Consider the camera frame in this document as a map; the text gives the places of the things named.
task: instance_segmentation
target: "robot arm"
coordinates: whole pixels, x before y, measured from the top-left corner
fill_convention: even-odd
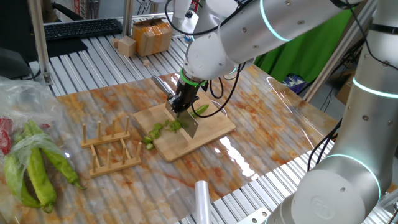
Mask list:
[[[195,37],[190,44],[174,111],[180,113],[190,106],[199,83],[229,74],[238,64],[246,62],[248,66],[258,55],[322,24],[345,7],[340,0],[248,0],[228,22],[214,32]]]
[[[192,104],[203,80],[228,74],[344,7],[338,0],[251,1],[218,30],[189,46],[174,111]],[[398,1],[379,0],[334,148],[305,175],[297,192],[277,207],[267,224],[361,223],[390,186],[398,145],[397,11]]]

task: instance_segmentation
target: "wooden cutting board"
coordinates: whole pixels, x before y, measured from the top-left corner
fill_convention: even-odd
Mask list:
[[[200,99],[193,104],[195,108],[209,104],[208,109],[202,115],[217,110],[217,107],[203,92],[198,92],[198,96]],[[146,134],[153,130],[155,123],[164,124],[167,119],[173,120],[165,103],[135,113],[134,118]],[[177,133],[165,129],[160,131],[160,137],[154,141],[154,146],[167,162],[172,162],[215,139],[219,139],[236,128],[221,111],[209,118],[197,118],[197,121],[199,127],[193,139],[183,129],[178,130]]]

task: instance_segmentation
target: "white cylinder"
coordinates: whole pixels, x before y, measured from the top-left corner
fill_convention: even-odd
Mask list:
[[[209,185],[204,180],[195,183],[195,201],[197,210],[197,223],[210,224]]]

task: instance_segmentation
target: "chopped green pepper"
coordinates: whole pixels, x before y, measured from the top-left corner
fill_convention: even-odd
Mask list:
[[[151,150],[154,148],[154,145],[152,143],[147,144],[147,150]]]
[[[143,141],[145,144],[149,144],[149,143],[151,143],[153,140],[152,140],[149,136],[145,136],[145,137],[142,139],[142,141]]]
[[[205,112],[205,110],[207,110],[208,107],[209,107],[209,105],[202,105],[201,107],[199,107],[198,109],[196,109],[195,112],[196,112],[197,114],[201,115],[201,114],[203,114],[203,112]],[[191,111],[190,114],[191,114],[191,116],[192,116],[193,118],[197,118],[197,117],[198,117],[193,111]]]
[[[160,137],[160,133],[159,133],[158,130],[149,131],[149,137],[150,137],[152,140],[155,140],[155,139],[157,139],[157,138]]]
[[[164,122],[164,126],[167,127],[167,125],[169,125],[169,122],[170,122],[170,120],[167,119],[167,120]]]
[[[162,125],[162,124],[156,123],[156,124],[154,125],[154,130],[160,131],[160,130],[162,130],[162,129],[163,129],[163,125]]]
[[[173,131],[174,133],[176,133],[177,130],[181,128],[181,123],[179,123],[177,120],[174,120],[170,122],[169,128],[170,128],[168,129],[169,131]]]

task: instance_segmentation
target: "glossy table surface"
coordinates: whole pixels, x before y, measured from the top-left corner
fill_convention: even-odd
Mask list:
[[[175,89],[177,74],[161,77]],[[224,80],[225,95],[233,82]],[[218,93],[219,84],[215,87]],[[12,202],[15,206],[9,211],[19,223],[175,223],[194,211],[196,181],[207,181],[210,197],[216,201],[311,150],[336,124],[334,119],[251,66],[242,71],[238,87],[226,106],[228,117],[236,125],[231,134],[173,163],[165,162],[156,150],[143,150],[141,165],[90,179],[91,151],[80,147],[82,124],[87,125],[88,138],[96,137],[98,120],[102,122],[103,134],[110,134],[113,118],[116,118],[116,132],[122,131],[127,115],[132,118],[140,110],[163,103],[165,95],[152,80],[145,79],[59,96],[58,100],[65,114],[64,134],[57,141],[67,148],[88,189],[82,191],[59,180],[57,204],[50,215]],[[126,144],[134,154],[143,132],[133,119],[129,132],[132,137]],[[96,147],[102,165],[108,148],[120,149],[121,145]],[[121,151],[115,151],[112,161],[121,160],[121,156]]]

